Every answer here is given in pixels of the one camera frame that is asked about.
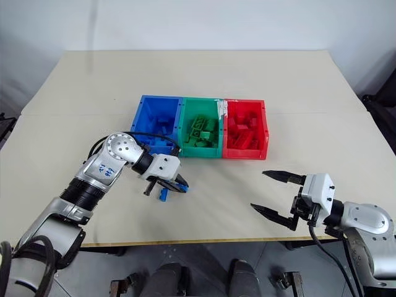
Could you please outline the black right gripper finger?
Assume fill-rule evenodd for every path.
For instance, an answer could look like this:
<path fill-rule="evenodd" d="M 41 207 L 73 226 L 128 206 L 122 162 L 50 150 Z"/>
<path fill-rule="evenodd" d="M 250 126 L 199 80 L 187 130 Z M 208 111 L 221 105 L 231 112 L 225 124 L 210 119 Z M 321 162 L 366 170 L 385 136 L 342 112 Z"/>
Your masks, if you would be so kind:
<path fill-rule="evenodd" d="M 291 231 L 295 231 L 298 225 L 299 216 L 293 215 L 292 217 L 281 216 L 277 211 L 264 207 L 257 204 L 251 204 L 251 207 L 261 214 L 266 219 L 279 224 L 281 226 L 287 227 Z"/>
<path fill-rule="evenodd" d="M 305 183 L 305 175 L 298 175 L 288 171 L 265 170 L 262 174 L 283 183 L 293 183 L 301 186 Z"/>

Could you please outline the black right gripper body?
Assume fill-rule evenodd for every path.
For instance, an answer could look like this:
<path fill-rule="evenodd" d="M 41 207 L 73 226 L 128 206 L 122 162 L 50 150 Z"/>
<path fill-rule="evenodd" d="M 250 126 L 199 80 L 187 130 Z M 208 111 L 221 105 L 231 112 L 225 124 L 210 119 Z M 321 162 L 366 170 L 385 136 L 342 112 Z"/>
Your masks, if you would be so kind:
<path fill-rule="evenodd" d="M 303 196 L 302 191 L 303 187 L 301 186 L 298 195 L 293 200 L 291 214 L 308 223 L 317 223 L 321 206 L 313 202 L 311 198 Z"/>

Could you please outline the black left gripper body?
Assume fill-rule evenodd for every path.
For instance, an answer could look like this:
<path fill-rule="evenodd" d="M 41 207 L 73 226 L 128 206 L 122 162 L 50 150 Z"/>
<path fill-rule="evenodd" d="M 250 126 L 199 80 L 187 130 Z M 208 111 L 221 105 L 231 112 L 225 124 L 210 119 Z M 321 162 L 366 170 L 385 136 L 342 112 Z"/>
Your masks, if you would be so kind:
<path fill-rule="evenodd" d="M 174 181 L 167 181 L 167 180 L 164 180 L 164 179 L 161 179 L 158 177 L 154 177 L 154 176 L 149 176 L 147 178 L 147 181 L 155 182 L 168 190 L 183 190 L 184 189 L 184 186 L 180 183 L 176 183 Z"/>

